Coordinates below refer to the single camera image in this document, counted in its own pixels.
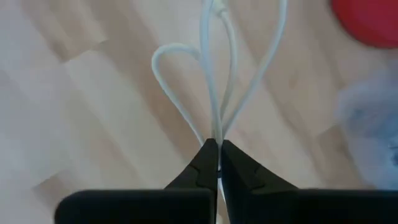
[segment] plastic bag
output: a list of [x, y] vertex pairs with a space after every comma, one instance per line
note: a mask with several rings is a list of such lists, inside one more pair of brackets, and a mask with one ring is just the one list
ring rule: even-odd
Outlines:
[[336, 116], [363, 179], [398, 190], [398, 78], [384, 72], [343, 90]]

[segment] wooden floor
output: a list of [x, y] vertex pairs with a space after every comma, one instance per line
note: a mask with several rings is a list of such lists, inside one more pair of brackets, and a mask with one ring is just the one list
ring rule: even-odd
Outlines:
[[[269, 45], [278, 1], [230, 0], [243, 94]], [[0, 0], [0, 222], [52, 223], [80, 189], [162, 188], [199, 149], [150, 69], [169, 42], [198, 45], [200, 0]], [[211, 23], [218, 92], [228, 41]], [[364, 188], [334, 113], [338, 92], [386, 68], [390, 52], [339, 27], [327, 0], [291, 0], [279, 51], [228, 134], [299, 187]], [[210, 136], [203, 74], [162, 60], [170, 86]]]

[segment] red ball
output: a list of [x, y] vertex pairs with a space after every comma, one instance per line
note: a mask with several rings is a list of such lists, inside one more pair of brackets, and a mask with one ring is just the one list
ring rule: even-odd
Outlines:
[[398, 0], [331, 0], [331, 7], [355, 39], [375, 47], [398, 47]]

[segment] white wire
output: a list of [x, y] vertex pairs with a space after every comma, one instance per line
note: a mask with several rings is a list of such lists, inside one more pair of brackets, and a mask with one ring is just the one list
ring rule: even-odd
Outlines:
[[285, 22], [286, 22], [286, 13], [287, 13], [287, 0], [280, 0], [279, 21], [278, 21], [278, 26], [277, 26], [275, 36], [271, 42], [271, 47], [268, 50], [268, 52], [265, 54], [265, 56], [263, 56], [256, 76], [254, 76], [253, 79], [250, 81], [248, 90], [245, 92], [243, 97], [240, 99], [240, 101], [239, 101], [237, 107], [235, 107], [232, 115], [227, 119], [227, 122], [223, 126], [223, 138], [225, 138], [226, 134], [231, 129], [233, 123], [236, 121], [236, 118], [238, 117], [238, 115], [240, 114], [242, 109], [244, 108], [245, 104], [248, 102], [250, 96], [253, 94], [258, 83], [263, 78], [269, 64], [272, 62], [272, 59], [274, 58], [274, 55], [278, 48], [279, 42], [282, 38], [282, 34], [284, 31]]
[[238, 74], [238, 42], [236, 41], [234, 26], [226, 11], [220, 14], [221, 21], [225, 27], [228, 40], [229, 40], [229, 76], [224, 92], [224, 98], [221, 103], [220, 118], [224, 119], [225, 111], [232, 97], [236, 76]]
[[205, 78], [210, 95], [211, 113], [213, 118], [212, 127], [214, 130], [214, 136], [212, 137], [216, 139], [219, 148], [221, 148], [223, 143], [223, 125], [221, 123], [220, 108], [218, 107], [217, 92], [213, 79], [213, 64], [210, 56], [209, 43], [209, 23], [213, 1], [214, 0], [205, 0], [202, 8], [200, 18], [200, 52], [201, 64], [205, 69]]
[[170, 89], [170, 87], [159, 72], [160, 56], [166, 53], [173, 52], [185, 52], [187, 54], [190, 54], [197, 61], [200, 61], [200, 53], [194, 47], [189, 47], [185, 44], [180, 43], [167, 44], [159, 47], [152, 56], [152, 71], [154, 72], [154, 75], [156, 77], [156, 80], [159, 82], [160, 87], [163, 89], [164, 93], [169, 97], [175, 107], [179, 110], [183, 118], [187, 121], [188, 125], [191, 127], [193, 133], [198, 138], [199, 143], [202, 146], [205, 143], [203, 136], [200, 134], [199, 130], [193, 123], [193, 120], [188, 111], [183, 107], [180, 100], [178, 100], [177, 96], [175, 96], [174, 92]]

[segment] black plastic object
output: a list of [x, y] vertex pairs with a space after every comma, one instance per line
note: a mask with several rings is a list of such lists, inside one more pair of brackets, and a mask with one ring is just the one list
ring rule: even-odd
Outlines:
[[[208, 139], [163, 190], [83, 191], [64, 199], [55, 223], [215, 223], [218, 146]], [[235, 223], [396, 223], [398, 193], [298, 189], [230, 141], [221, 179]]]

